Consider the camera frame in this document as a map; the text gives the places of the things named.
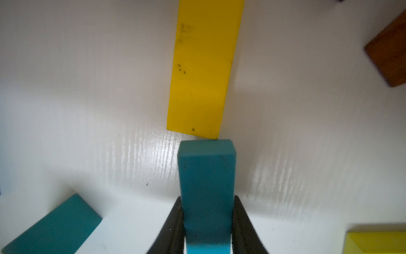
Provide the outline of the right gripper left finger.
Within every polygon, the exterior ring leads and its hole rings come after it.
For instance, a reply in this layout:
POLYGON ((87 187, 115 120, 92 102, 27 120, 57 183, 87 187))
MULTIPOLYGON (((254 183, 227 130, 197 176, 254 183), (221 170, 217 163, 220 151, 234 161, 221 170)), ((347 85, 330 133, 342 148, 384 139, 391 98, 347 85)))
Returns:
POLYGON ((184 246, 184 212, 181 197, 178 197, 147 254, 183 254, 184 246))

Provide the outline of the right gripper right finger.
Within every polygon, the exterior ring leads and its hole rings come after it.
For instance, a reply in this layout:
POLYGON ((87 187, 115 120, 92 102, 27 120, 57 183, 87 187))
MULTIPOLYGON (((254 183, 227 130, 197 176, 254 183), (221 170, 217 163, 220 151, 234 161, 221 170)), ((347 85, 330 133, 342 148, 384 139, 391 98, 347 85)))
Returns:
POLYGON ((268 254, 237 195, 232 217, 232 250, 233 254, 268 254))

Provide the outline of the long teal block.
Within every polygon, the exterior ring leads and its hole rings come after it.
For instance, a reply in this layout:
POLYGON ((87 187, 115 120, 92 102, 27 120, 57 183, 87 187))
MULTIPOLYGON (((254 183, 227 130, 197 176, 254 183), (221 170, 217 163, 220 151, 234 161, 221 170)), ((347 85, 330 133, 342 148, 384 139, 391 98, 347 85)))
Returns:
POLYGON ((187 253, 229 254, 236 168, 232 141, 183 141, 178 168, 187 253))

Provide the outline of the long yellow block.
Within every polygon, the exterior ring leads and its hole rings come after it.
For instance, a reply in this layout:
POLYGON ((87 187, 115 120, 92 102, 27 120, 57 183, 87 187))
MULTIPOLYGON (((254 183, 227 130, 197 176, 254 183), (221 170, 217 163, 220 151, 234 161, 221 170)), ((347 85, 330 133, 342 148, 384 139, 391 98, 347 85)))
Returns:
POLYGON ((244 1, 180 1, 167 129, 219 136, 244 1))
POLYGON ((405 254, 406 232, 349 232, 343 254, 405 254))

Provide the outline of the teal triangle block lower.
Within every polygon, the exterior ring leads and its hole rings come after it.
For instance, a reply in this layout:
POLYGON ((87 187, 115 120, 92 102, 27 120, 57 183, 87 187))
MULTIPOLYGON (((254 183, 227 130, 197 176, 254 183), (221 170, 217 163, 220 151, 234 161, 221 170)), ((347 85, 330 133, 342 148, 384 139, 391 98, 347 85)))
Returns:
POLYGON ((2 254, 74 254, 102 217, 74 194, 7 244, 2 254))

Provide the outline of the brown wooden block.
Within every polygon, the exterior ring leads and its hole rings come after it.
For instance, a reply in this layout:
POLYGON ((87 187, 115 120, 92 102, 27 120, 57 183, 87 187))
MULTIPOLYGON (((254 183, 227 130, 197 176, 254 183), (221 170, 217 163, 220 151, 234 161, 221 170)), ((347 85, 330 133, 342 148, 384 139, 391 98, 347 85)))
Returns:
POLYGON ((390 87, 406 83, 406 12, 378 33, 364 51, 390 87))

